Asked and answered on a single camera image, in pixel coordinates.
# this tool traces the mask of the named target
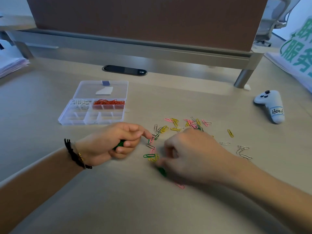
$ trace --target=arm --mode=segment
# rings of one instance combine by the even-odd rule
[[[142,126],[116,123],[77,141],[75,147],[85,164],[96,166],[112,157],[127,157],[140,142],[141,135],[152,137]],[[126,140],[124,146],[112,150],[121,139]],[[82,170],[63,147],[0,182],[0,233],[9,233]]]
[[[312,232],[312,196],[234,156],[214,138],[187,129],[165,142],[157,165],[195,182],[217,182],[249,197],[298,233]]]

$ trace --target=white wall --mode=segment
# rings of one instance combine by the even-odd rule
[[[30,15],[27,0],[0,0],[0,12],[8,15]]]
[[[291,33],[299,29],[310,15],[312,15],[312,0],[301,0],[291,11],[287,26],[281,29],[275,29],[273,33],[283,39],[289,39]]]

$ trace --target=metal leg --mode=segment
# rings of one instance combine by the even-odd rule
[[[31,53],[31,51],[29,50],[28,46],[25,43],[16,42],[16,41],[13,41],[13,43],[18,48],[18,50],[21,52],[23,57],[25,57],[26,59],[30,59],[30,58],[34,57],[33,54]]]
[[[234,83],[234,86],[236,88],[243,89],[253,72],[254,70],[242,70]]]

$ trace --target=black braided bracelet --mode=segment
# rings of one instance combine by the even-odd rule
[[[74,162],[76,162],[76,164],[78,166],[83,167],[83,169],[86,169],[86,168],[92,169],[92,166],[85,165],[83,162],[83,158],[80,157],[79,154],[75,153],[74,150],[71,148],[71,140],[70,139],[68,139],[68,140],[64,139],[64,142],[65,142],[65,146],[68,150],[68,153],[71,155],[72,160]]]

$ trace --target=transparent box lid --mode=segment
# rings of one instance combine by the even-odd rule
[[[125,101],[127,99],[128,93],[128,81],[126,80],[84,80],[81,81],[73,99],[93,99],[93,98],[101,98],[101,99],[117,99]],[[104,87],[113,87],[113,91],[111,94],[96,94],[97,91],[103,89]]]

